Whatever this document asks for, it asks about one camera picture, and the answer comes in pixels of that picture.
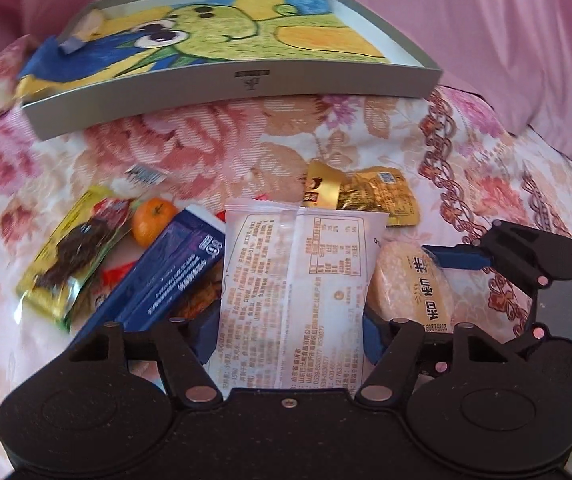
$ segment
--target orange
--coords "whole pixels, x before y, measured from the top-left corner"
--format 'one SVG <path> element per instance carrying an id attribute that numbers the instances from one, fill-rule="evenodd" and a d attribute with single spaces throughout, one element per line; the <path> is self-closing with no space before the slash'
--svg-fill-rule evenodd
<path id="1" fill-rule="evenodd" d="M 163 198 L 151 198 L 141 204 L 132 216 L 132 235 L 147 248 L 170 223 L 179 210 Z"/>

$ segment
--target screw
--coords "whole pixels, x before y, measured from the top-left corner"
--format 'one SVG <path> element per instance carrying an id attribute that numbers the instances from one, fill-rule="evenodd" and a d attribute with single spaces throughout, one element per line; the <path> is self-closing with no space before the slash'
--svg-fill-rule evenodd
<path id="1" fill-rule="evenodd" d="M 192 402 L 211 402 L 217 397 L 217 390 L 210 386 L 193 386 L 186 390 L 186 398 Z"/>
<path id="2" fill-rule="evenodd" d="M 295 399 L 282 399 L 282 406 L 284 408 L 294 408 L 297 405 Z"/>
<path id="3" fill-rule="evenodd" d="M 364 399 L 370 400 L 370 402 L 385 402 L 393 396 L 393 390 L 379 384 L 366 386 L 360 393 Z"/>

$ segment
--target open box lid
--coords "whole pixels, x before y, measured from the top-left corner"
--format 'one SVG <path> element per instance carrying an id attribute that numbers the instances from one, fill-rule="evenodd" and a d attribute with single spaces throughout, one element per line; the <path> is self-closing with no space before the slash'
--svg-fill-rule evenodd
<path id="1" fill-rule="evenodd" d="M 78 50 L 66 54 L 75 42 Z M 244 97 L 426 97 L 441 74 L 415 43 L 354 0 L 99 0 L 42 45 L 19 88 L 35 133 L 50 139 Z"/>

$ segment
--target qr code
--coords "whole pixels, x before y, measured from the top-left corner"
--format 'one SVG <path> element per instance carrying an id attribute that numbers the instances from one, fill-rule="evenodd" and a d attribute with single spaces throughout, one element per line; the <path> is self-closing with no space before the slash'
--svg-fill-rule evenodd
<path id="1" fill-rule="evenodd" d="M 166 175 L 161 171 L 153 170 L 152 168 L 142 166 L 141 164 L 135 164 L 128 168 L 128 170 L 126 170 L 126 176 L 129 179 L 139 182 L 140 184 L 145 184 L 146 186 L 159 184 L 166 178 Z"/>
<path id="2" fill-rule="evenodd" d="M 380 179 L 384 184 L 395 184 L 397 182 L 395 177 L 387 171 L 380 173 Z"/>

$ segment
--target flower pattern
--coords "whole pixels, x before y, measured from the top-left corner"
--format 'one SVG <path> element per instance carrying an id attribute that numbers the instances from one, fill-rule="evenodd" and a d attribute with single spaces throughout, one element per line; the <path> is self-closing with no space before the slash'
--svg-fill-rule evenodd
<path id="1" fill-rule="evenodd" d="M 0 75 L 0 96 L 4 85 Z M 313 158 L 345 171 L 402 169 L 421 222 L 389 229 L 388 239 L 470 243 L 493 218 L 572 233 L 572 165 L 530 130 L 513 140 L 482 100 L 453 89 L 428 101 L 284 96 L 196 105 L 47 142 L 36 142 L 15 107 L 0 117 L 0 401 L 68 345 L 43 320 L 18 325 L 13 289 L 88 186 L 111 185 L 139 162 L 167 171 L 178 198 L 211 211 L 231 196 L 298 202 Z M 454 322 L 473 321 L 501 341 L 520 333 L 528 299 L 500 275 L 446 274 Z M 0 478 L 9 470 L 0 448 Z"/>

